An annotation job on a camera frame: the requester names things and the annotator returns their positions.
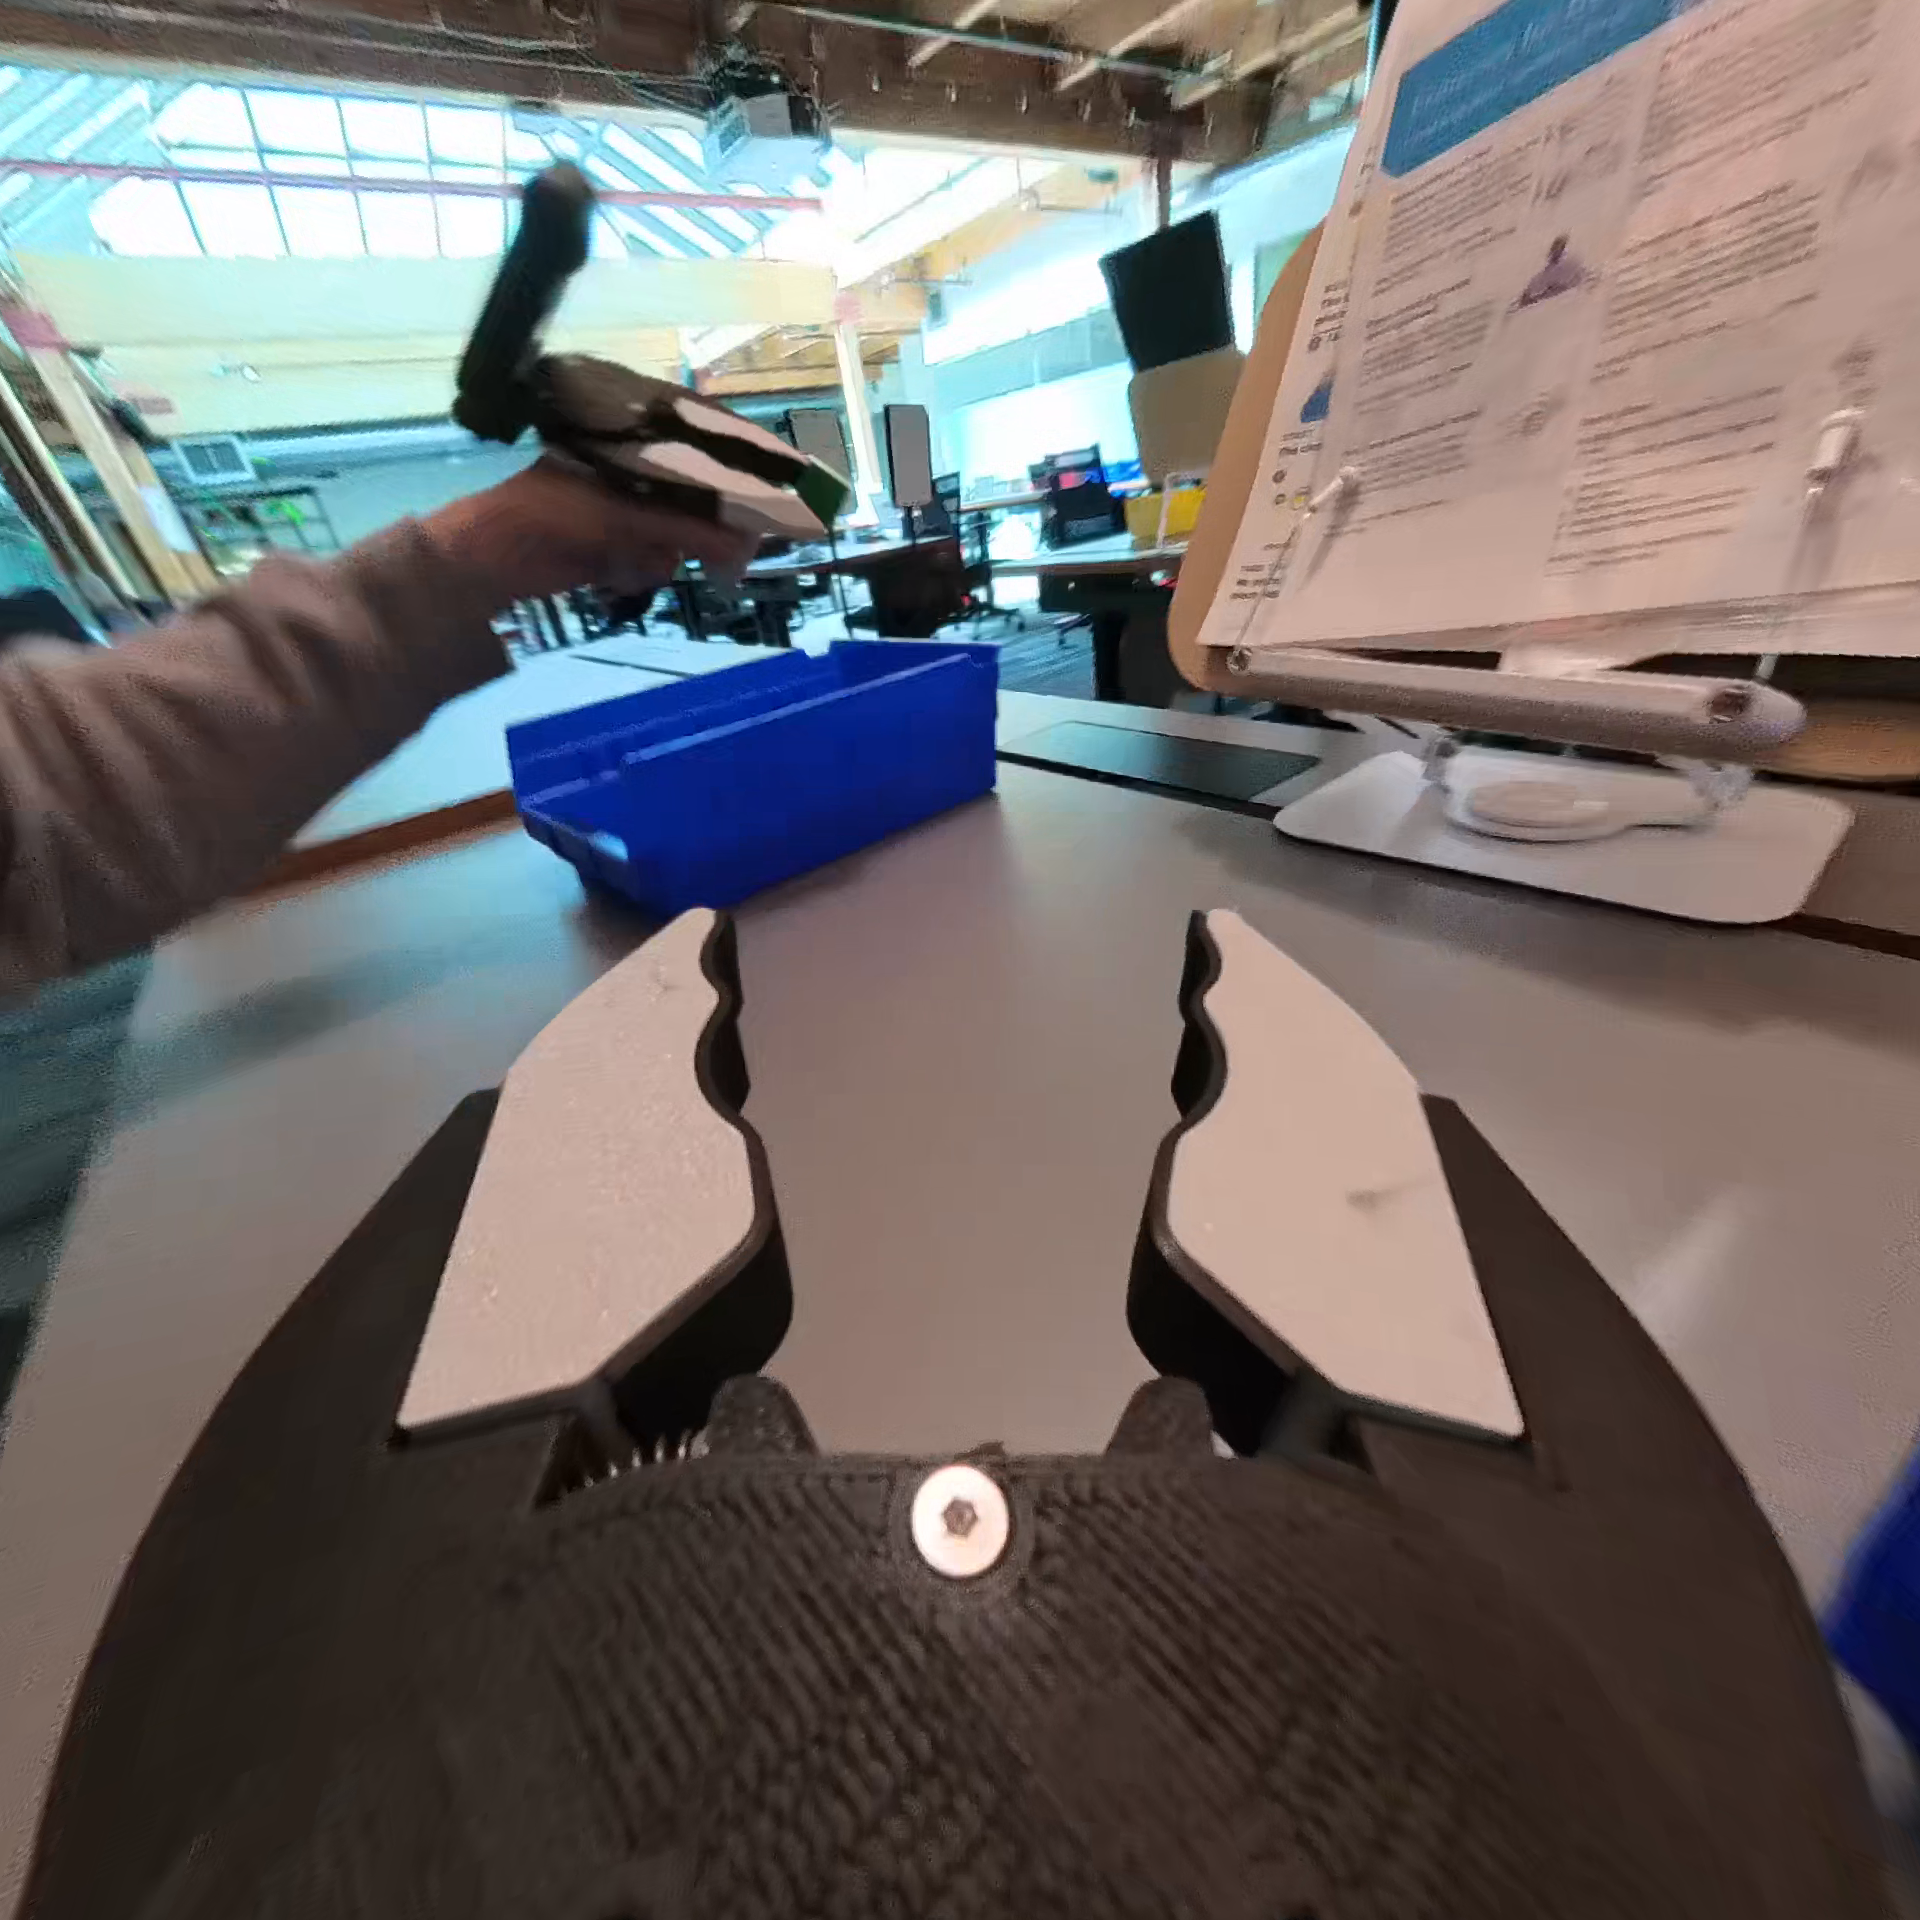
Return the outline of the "printed instruction sheet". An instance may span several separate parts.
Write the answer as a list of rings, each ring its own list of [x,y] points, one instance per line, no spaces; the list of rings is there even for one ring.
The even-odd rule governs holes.
[[[1913,659],[1916,31],[1399,4],[1203,644]]]

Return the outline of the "beige chair back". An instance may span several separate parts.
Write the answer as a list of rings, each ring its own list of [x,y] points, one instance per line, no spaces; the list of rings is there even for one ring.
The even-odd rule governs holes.
[[[1228,429],[1243,351],[1232,343],[1135,372],[1128,405],[1152,489],[1204,481]]]

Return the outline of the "person's left forearm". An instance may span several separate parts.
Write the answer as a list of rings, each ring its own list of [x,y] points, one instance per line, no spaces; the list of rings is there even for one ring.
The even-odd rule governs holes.
[[[507,594],[404,518],[330,561],[266,561],[114,646],[3,670],[4,993],[156,943],[447,705],[511,668]]]

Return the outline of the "person's left hand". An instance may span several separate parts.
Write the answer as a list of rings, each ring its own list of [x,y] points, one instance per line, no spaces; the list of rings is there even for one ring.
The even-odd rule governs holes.
[[[550,459],[423,516],[418,542],[423,582],[472,614],[575,589],[636,597],[684,565],[735,578],[760,546],[755,535],[616,495]]]

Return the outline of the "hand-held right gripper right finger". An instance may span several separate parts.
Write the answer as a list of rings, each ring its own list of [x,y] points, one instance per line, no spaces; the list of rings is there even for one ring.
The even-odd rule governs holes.
[[[1147,1182],[1130,1327],[1226,1442],[1291,1390],[1468,1442],[1526,1417],[1425,1092],[1319,977],[1232,910],[1190,918],[1176,1123]]]

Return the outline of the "grey desk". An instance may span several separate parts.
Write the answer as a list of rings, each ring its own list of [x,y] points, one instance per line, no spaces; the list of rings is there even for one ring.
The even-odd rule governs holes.
[[[1454,1099],[1688,1377],[1814,1594],[1916,1437],[1916,941],[1694,927],[1012,764],[748,902],[753,1119],[834,1450],[1091,1450],[1195,908]],[[4,1442],[4,1916],[67,1703],[239,1366],[450,1108],[647,924],[507,825],[163,946]]]

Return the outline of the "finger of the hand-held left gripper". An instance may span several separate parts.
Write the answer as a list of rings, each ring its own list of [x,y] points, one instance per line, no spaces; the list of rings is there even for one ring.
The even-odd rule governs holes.
[[[616,481],[760,540],[826,537],[844,509],[842,471],[760,433],[634,429],[616,437]]]

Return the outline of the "wooden document stand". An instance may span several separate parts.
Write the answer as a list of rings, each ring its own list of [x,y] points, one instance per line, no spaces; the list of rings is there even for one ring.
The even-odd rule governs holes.
[[[1610,660],[1562,639],[1276,654],[1203,644],[1326,221],[1274,290],[1168,617],[1172,659],[1194,685],[1409,732],[1288,801],[1279,833],[1704,925],[1799,916],[1856,821],[1835,795],[1763,775],[1809,730],[1807,701],[1776,675],[1820,655],[1766,644]]]

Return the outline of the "black desk mat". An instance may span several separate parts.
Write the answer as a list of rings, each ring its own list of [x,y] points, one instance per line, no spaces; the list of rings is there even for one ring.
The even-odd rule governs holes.
[[[1039,772],[1239,814],[1279,810],[1279,790],[1322,767],[1322,758],[1303,751],[1086,721],[1019,734],[1000,742],[998,757]]]

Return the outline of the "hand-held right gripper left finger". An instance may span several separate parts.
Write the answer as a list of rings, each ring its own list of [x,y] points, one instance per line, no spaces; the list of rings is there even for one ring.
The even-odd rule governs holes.
[[[504,1078],[400,1395],[400,1430],[567,1413],[694,1436],[794,1313],[745,1107],[730,915],[691,910],[598,979]]]

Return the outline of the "blue plastic bin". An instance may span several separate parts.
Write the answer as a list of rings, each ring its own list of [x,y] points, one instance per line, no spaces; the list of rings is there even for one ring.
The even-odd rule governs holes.
[[[1823,1630],[1839,1668],[1919,1761],[1919,1446],[1849,1546]]]
[[[507,726],[519,821],[658,922],[735,908],[982,801],[1000,651],[839,639]]]

